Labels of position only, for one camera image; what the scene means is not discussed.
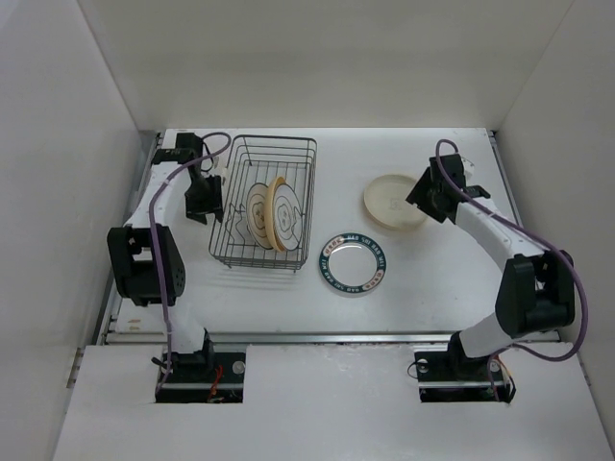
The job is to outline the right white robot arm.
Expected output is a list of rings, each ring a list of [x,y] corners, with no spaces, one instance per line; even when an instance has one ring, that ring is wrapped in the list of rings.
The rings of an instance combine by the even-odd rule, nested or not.
[[[494,312],[449,341],[445,366],[452,376],[473,379],[488,370],[494,352],[516,339],[575,320],[572,259],[523,234],[500,215],[484,188],[467,185],[461,155],[430,158],[406,201],[468,233],[502,271]]]

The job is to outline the white plate green lettered rim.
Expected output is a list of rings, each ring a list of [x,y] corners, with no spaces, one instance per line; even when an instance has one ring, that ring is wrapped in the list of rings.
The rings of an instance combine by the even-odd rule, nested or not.
[[[372,237],[345,232],[331,238],[318,256],[325,283],[344,296],[363,296],[375,290],[387,271],[381,245]]]

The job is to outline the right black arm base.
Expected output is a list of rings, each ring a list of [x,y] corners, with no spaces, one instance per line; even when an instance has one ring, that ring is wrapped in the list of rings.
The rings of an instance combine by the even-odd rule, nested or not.
[[[421,403],[510,404],[517,392],[514,379],[498,358],[480,358],[460,371],[444,351],[417,351],[407,371],[417,380]]]

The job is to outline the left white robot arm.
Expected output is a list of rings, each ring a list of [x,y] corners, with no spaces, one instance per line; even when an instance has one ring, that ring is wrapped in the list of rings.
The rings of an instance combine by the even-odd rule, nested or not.
[[[160,383],[178,368],[173,358],[174,330],[170,308],[185,291],[186,271],[171,225],[182,210],[202,225],[211,215],[224,217],[222,177],[204,172],[232,144],[228,133],[179,133],[171,148],[158,148],[149,166],[144,192],[127,221],[107,234],[111,270],[118,294],[139,307],[161,307],[166,354],[156,364]]]

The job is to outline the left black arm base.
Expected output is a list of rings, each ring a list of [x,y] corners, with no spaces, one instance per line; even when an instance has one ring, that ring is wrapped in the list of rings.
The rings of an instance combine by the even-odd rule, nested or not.
[[[171,371],[164,377],[166,358],[152,359],[161,365],[156,403],[243,403],[245,352],[172,352]]]

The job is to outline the plain cream plate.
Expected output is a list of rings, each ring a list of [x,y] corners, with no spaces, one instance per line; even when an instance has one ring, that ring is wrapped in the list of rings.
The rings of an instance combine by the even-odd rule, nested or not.
[[[406,200],[416,183],[414,178],[400,174],[373,179],[363,191],[366,212],[377,224],[392,231],[420,227],[427,215]]]

